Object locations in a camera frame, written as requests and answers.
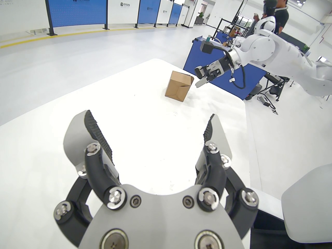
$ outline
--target yellow floor line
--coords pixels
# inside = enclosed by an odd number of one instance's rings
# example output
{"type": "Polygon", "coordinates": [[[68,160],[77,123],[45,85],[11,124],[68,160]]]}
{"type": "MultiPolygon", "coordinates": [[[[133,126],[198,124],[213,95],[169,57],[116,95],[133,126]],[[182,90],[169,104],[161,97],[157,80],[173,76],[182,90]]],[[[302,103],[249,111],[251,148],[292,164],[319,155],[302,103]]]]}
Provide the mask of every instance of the yellow floor line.
{"type": "Polygon", "coordinates": [[[45,40],[45,39],[53,39],[57,37],[64,37],[64,36],[72,36],[72,35],[81,35],[81,34],[89,34],[89,33],[95,33],[95,32],[108,32],[108,31],[124,31],[124,30],[136,30],[136,29],[154,29],[154,28],[166,28],[166,26],[158,26],[158,27],[140,27],[140,28],[119,28],[119,29],[110,29],[110,30],[95,30],[95,31],[85,31],[85,32],[75,32],[75,33],[68,33],[68,34],[62,34],[62,35],[55,35],[55,36],[47,36],[47,37],[40,37],[36,39],[31,39],[31,40],[25,40],[25,41],[20,41],[20,42],[15,42],[7,45],[1,45],[0,49],[3,49],[5,47],[13,46],[13,45],[20,45],[20,44],[25,44],[25,43],[30,43],[30,42],[35,42],[35,41],[40,41],[40,40],[45,40]]]}
{"type": "Polygon", "coordinates": [[[0,43],[9,42],[9,41],[15,41],[15,40],[24,39],[24,38],[33,37],[33,36],[34,35],[28,35],[28,36],[24,36],[24,37],[19,37],[19,38],[4,40],[4,41],[0,41],[0,43]]]}

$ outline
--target white table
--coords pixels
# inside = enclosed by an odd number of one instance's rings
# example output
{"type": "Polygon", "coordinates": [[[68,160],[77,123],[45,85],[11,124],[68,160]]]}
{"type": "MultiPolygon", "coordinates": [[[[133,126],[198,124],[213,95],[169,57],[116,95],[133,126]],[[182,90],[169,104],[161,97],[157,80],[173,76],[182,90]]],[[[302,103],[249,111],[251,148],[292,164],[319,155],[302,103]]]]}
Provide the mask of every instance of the white table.
{"type": "MultiPolygon", "coordinates": [[[[77,178],[64,154],[63,137],[73,116],[85,109],[113,150],[121,183],[161,195],[194,184],[203,132],[211,114],[218,114],[232,167],[250,187],[244,103],[212,84],[196,88],[196,77],[183,103],[165,97],[172,70],[187,73],[153,59],[0,127],[1,248],[74,248],[58,229],[53,210],[77,178]]],[[[88,203],[94,215],[101,203],[93,193],[88,203]]],[[[249,248],[248,235],[244,244],[249,248]]]]}

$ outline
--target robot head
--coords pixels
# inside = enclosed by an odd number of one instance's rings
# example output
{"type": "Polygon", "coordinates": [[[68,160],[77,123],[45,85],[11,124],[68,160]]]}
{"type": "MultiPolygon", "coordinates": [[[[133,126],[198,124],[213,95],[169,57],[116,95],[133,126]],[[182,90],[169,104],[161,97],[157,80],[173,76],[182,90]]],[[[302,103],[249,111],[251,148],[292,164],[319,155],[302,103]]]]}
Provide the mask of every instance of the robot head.
{"type": "Polygon", "coordinates": [[[264,0],[264,15],[269,16],[273,16],[274,15],[274,11],[275,11],[275,7],[276,7],[276,0],[264,0]]]}

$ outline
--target fence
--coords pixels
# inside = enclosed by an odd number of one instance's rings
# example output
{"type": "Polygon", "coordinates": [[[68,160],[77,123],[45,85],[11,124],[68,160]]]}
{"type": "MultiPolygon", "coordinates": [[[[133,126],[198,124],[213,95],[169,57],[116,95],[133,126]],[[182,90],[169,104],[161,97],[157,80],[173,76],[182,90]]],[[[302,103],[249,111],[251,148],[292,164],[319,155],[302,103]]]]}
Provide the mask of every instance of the fence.
{"type": "Polygon", "coordinates": [[[0,0],[0,35],[103,24],[183,24],[188,6],[170,0],[0,0]]]}

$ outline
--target black shirt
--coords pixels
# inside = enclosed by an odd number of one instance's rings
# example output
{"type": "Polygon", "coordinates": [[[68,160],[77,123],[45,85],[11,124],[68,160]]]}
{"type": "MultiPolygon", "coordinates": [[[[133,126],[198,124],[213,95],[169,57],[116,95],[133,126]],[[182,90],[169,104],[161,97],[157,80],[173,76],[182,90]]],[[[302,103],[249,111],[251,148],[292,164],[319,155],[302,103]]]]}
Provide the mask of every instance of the black shirt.
{"type": "Polygon", "coordinates": [[[275,34],[279,34],[279,27],[285,27],[288,18],[289,18],[289,14],[287,9],[281,9],[281,10],[277,10],[274,13],[274,17],[275,17],[275,34]]]}

